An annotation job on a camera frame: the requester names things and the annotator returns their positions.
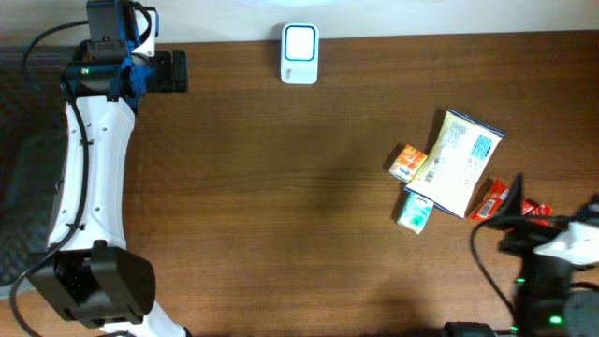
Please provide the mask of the red snack packet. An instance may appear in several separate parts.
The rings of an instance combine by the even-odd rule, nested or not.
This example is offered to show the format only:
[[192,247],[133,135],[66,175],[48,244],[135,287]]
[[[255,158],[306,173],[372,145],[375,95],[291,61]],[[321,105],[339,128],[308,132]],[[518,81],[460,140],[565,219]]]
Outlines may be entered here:
[[[469,218],[477,221],[484,221],[495,215],[507,199],[509,189],[506,184],[496,179],[482,201],[471,211]],[[551,216],[553,209],[547,204],[539,204],[529,200],[521,202],[522,215],[543,215]]]

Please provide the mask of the cream snack bag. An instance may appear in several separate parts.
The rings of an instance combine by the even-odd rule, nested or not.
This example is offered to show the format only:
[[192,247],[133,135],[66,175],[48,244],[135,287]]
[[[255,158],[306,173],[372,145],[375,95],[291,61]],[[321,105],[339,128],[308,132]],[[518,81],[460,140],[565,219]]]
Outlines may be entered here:
[[504,132],[448,110],[428,157],[405,190],[464,217],[475,186],[503,138]]

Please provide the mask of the green tissue pack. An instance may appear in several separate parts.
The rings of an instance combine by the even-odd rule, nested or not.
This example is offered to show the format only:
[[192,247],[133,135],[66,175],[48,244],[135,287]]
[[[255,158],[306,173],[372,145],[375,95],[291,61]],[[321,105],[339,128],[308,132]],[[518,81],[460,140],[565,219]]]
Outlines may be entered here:
[[426,226],[433,207],[432,200],[411,192],[402,207],[397,224],[419,234]]

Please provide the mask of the orange tissue pack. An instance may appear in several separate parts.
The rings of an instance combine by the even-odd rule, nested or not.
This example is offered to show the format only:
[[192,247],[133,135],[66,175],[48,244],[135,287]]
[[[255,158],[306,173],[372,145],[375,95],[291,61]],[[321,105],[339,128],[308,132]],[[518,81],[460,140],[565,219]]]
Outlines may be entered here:
[[410,183],[427,157],[420,150],[411,145],[406,145],[392,162],[388,172],[396,179],[404,183]]

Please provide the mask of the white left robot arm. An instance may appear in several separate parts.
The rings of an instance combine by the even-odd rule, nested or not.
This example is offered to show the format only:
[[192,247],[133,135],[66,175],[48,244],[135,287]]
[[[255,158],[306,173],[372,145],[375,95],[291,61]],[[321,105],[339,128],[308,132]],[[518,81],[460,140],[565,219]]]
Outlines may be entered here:
[[184,51],[73,62],[60,74],[67,148],[48,248],[27,279],[64,320],[108,336],[187,336],[156,300],[150,261],[129,252],[122,199],[127,146],[146,93],[188,88]]

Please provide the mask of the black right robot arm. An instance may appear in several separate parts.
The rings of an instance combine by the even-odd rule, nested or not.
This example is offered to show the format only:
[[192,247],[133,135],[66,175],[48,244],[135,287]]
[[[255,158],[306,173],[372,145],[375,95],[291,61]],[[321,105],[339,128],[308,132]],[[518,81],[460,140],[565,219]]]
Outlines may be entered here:
[[[512,325],[506,336],[596,336],[598,285],[573,275],[598,266],[598,197],[571,216],[521,212],[523,176],[515,176],[499,212],[476,225],[469,238],[476,266],[506,307]],[[476,251],[482,228],[502,231],[502,254],[520,259],[514,295],[498,287]]]

